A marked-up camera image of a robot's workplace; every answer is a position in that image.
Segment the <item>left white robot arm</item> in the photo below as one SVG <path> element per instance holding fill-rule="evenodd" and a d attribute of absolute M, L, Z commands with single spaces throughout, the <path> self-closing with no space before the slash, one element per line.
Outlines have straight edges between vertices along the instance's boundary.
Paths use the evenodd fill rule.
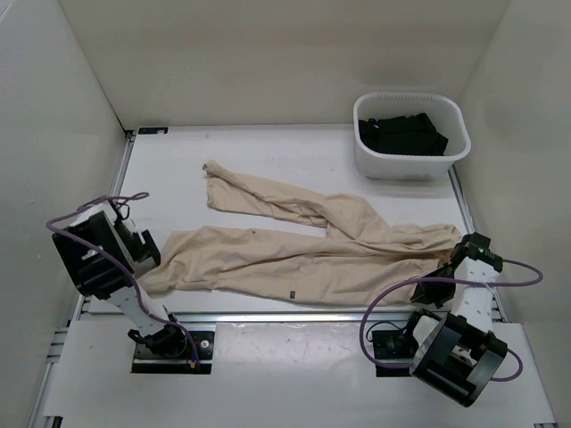
<path fill-rule="evenodd" d="M 133 342 L 165 358 L 187 351 L 189 340 L 177 319 L 152 303 L 137 282 L 158 267 L 161 255 L 150 232 L 132 224 L 127 197 L 93 200 L 46 227 L 79 294 L 117 308 L 133 323 Z"/>

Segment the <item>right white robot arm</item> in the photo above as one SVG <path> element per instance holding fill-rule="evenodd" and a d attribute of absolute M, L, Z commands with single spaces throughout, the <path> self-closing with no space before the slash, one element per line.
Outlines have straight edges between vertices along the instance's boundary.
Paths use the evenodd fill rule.
<path fill-rule="evenodd" d="M 462 237 L 450 261 L 417 283 L 413 303 L 441 308 L 442 318 L 419 311 L 401 333 L 401 347 L 412 358 L 410 374 L 462 407 L 470 407 L 508 354 L 508 345 L 492 328 L 493 293 L 503 259 L 490 251 L 491 239 Z"/>

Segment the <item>beige trousers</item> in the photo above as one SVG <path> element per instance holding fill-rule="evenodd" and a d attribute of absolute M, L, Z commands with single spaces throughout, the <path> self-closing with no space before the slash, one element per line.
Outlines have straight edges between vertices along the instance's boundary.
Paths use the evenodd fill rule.
<path fill-rule="evenodd" d="M 448 224 L 391 226 L 357 195 L 316 193 L 215 161 L 203 169 L 210 208 L 326 233 L 221 226 L 175 231 L 161 264 L 139 280 L 149 293 L 218 290 L 307 306 L 406 305 L 413 280 L 449 261 L 461 239 Z"/>

